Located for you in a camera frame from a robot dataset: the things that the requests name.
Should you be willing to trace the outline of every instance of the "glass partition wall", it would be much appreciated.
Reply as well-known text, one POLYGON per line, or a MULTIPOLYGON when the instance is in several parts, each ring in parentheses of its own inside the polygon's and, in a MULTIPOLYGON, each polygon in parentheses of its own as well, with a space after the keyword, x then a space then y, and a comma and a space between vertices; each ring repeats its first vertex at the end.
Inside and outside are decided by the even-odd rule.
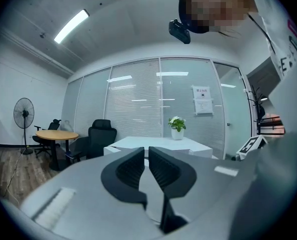
POLYGON ((108 67, 68 84, 62 128, 68 121, 68 131, 87 136, 94 120, 108 119, 117 129, 117 141, 127 136, 167 138, 169 118, 179 116, 186 119, 184 137, 223 159, 251 136, 249 101, 239 76, 238 68, 189 57, 108 67), (209 88, 213 113, 195 113, 192 86, 209 88))
POLYGON ((224 156, 234 157, 252 136, 252 118, 248 93, 238 68, 214 63, 222 89, 225 113, 224 156))

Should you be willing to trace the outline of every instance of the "window blinds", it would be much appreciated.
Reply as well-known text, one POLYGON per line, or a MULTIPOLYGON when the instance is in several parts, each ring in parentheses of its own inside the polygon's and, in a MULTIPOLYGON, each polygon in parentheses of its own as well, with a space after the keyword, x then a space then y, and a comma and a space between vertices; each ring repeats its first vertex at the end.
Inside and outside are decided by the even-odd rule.
POLYGON ((60 128, 63 131, 74 132, 75 109, 77 106, 82 78, 67 85, 63 102, 60 128))
POLYGON ((75 118, 75 132, 81 137, 88 136, 89 127, 96 119, 103 119, 110 69, 87 75, 83 79, 75 118))
POLYGON ((198 59, 161 59, 163 88, 163 135, 171 137, 169 118, 186 119, 184 136, 213 149, 213 156, 224 153, 224 110, 215 70, 211 62, 198 59), (210 88, 213 114, 195 115, 191 86, 210 88))
POLYGON ((105 119, 117 129, 117 141, 127 136, 161 137, 159 72, 158 59, 112 68, 105 119))

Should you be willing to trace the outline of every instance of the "laminate flooring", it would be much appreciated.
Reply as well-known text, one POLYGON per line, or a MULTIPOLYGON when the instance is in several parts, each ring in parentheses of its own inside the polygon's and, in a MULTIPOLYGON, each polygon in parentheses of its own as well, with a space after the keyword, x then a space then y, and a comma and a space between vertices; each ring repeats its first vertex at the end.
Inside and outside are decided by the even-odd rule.
MULTIPOLYGON (((22 155, 8 187, 9 192, 18 200, 18 204, 7 191, 7 185, 21 155, 20 150, 20 148, 0 147, 0 197, 9 200, 16 207, 19 207, 32 191, 59 173, 49 168, 51 158, 45 152, 38 154, 38 158, 34 152, 22 155)), ((64 151, 61 148, 57 147, 56 152, 58 159, 65 159, 64 151)))

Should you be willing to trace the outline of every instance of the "black office chair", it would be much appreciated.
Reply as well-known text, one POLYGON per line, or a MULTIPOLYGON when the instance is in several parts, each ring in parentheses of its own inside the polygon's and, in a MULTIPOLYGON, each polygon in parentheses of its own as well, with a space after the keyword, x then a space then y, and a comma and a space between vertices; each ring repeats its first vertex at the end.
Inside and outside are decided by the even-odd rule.
MULTIPOLYGON (((48 130, 57 130, 60 127, 60 121, 61 120, 54 119, 53 122, 51 122, 49 124, 48 130)), ((38 131, 41 129, 40 126, 34 125, 34 127, 36 127, 38 131)), ((39 143, 39 145, 41 146, 41 148, 36 148, 34 150, 36 158, 38 158, 38 154, 41 153, 41 152, 46 152, 46 153, 49 154, 49 156, 51 156, 51 154, 48 152, 48 151, 51 150, 51 148, 50 148, 51 141, 50 140, 40 138, 40 137, 38 137, 36 135, 32 136, 32 139, 35 142, 39 143)))
POLYGON ((71 143, 71 154, 66 156, 72 160, 77 159, 78 162, 85 156, 86 159, 103 156, 104 148, 115 142, 117 133, 117 130, 111 127, 110 120, 97 119, 88 129, 87 137, 80 137, 71 143))

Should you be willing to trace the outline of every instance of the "white label strip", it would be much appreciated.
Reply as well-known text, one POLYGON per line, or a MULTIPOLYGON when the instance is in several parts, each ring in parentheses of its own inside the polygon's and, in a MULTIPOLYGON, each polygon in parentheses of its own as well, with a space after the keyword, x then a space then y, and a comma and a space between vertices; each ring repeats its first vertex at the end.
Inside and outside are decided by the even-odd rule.
POLYGON ((216 166, 214 169, 215 172, 221 173, 221 174, 226 174, 229 176, 235 177, 238 175, 239 170, 238 169, 232 169, 232 168, 226 168, 222 166, 216 166))

